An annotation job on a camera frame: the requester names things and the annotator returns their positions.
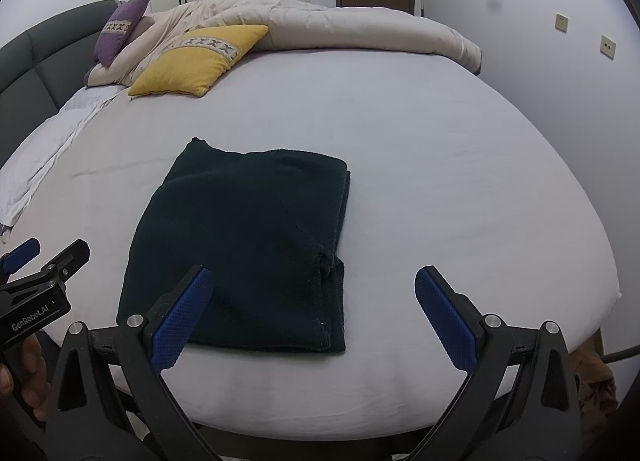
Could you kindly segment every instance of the folded towel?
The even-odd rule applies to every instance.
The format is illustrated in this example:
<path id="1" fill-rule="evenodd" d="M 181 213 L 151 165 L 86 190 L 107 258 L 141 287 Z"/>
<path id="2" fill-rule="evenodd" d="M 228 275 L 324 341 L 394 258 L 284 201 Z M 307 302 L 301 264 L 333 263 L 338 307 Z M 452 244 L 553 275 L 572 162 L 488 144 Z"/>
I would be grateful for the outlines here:
<path id="1" fill-rule="evenodd" d="M 336 250 L 349 183 L 346 164 L 333 157 L 237 154 L 193 139 L 140 219 L 117 321 L 148 311 L 202 264 L 216 287 L 191 341 L 344 351 Z"/>

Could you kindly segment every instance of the human hand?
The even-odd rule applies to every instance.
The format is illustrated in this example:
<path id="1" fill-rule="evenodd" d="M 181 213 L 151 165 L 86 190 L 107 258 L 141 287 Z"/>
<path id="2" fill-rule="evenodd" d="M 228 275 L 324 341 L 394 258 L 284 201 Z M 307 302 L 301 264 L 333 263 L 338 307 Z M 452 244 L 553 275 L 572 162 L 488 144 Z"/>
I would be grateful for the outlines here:
<path id="1" fill-rule="evenodd" d="M 33 415 L 40 421 L 47 419 L 50 383 L 47 383 L 47 364 L 42 357 L 42 348 L 36 335 L 31 335 L 22 343 L 22 365 L 29 373 L 29 379 L 22 384 L 22 398 L 33 409 Z M 0 364 L 0 397 L 14 391 L 14 380 L 9 369 Z"/>

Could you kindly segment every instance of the pillow embroidery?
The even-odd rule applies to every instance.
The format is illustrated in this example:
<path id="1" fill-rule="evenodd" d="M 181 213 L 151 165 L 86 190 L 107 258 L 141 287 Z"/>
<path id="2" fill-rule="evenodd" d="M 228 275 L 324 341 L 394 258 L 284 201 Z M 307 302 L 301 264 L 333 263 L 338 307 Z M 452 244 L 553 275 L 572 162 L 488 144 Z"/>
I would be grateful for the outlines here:
<path id="1" fill-rule="evenodd" d="M 178 47 L 202 47 L 204 49 L 209 49 L 218 53 L 220 56 L 225 57 L 229 62 L 236 59 L 240 53 L 239 49 L 231 42 L 214 36 L 192 36 L 189 38 L 181 38 L 169 44 L 163 53 L 166 53 L 171 49 L 177 49 Z"/>
<path id="2" fill-rule="evenodd" d="M 111 22 L 107 22 L 102 28 L 103 33 L 116 33 L 122 34 L 126 33 L 131 27 L 130 20 L 112 20 Z"/>

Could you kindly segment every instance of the electrical outlet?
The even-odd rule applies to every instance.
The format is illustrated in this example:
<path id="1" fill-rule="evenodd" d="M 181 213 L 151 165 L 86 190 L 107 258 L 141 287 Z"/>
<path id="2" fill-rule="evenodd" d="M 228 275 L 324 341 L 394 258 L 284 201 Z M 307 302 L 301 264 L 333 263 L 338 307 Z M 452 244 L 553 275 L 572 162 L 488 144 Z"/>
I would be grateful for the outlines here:
<path id="1" fill-rule="evenodd" d="M 556 29 L 566 33 L 569 28 L 569 19 L 564 15 L 556 14 Z"/>
<path id="2" fill-rule="evenodd" d="M 600 42 L 600 52 L 606 54 L 610 59 L 616 55 L 616 43 L 611 39 L 602 35 L 602 42 Z"/>

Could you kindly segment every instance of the metal screw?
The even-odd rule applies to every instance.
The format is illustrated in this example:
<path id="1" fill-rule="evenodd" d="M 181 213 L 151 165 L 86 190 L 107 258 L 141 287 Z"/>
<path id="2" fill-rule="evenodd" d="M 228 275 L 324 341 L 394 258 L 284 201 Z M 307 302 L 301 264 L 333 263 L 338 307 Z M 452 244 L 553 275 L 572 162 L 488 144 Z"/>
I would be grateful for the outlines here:
<path id="1" fill-rule="evenodd" d="M 142 322 L 144 322 L 145 319 L 142 315 L 131 315 L 129 318 L 127 318 L 127 325 L 129 327 L 139 327 L 140 324 L 142 324 Z"/>
<path id="2" fill-rule="evenodd" d="M 557 335 L 560 332 L 560 327 L 555 322 L 547 322 L 545 324 L 545 329 L 549 331 L 552 335 Z"/>
<path id="3" fill-rule="evenodd" d="M 72 335 L 77 335 L 83 328 L 84 326 L 82 325 L 82 322 L 73 322 L 71 326 L 69 326 L 69 332 Z"/>
<path id="4" fill-rule="evenodd" d="M 489 327 L 500 327 L 502 325 L 502 320 L 500 320 L 500 317 L 497 315 L 487 315 L 484 317 L 484 322 Z"/>

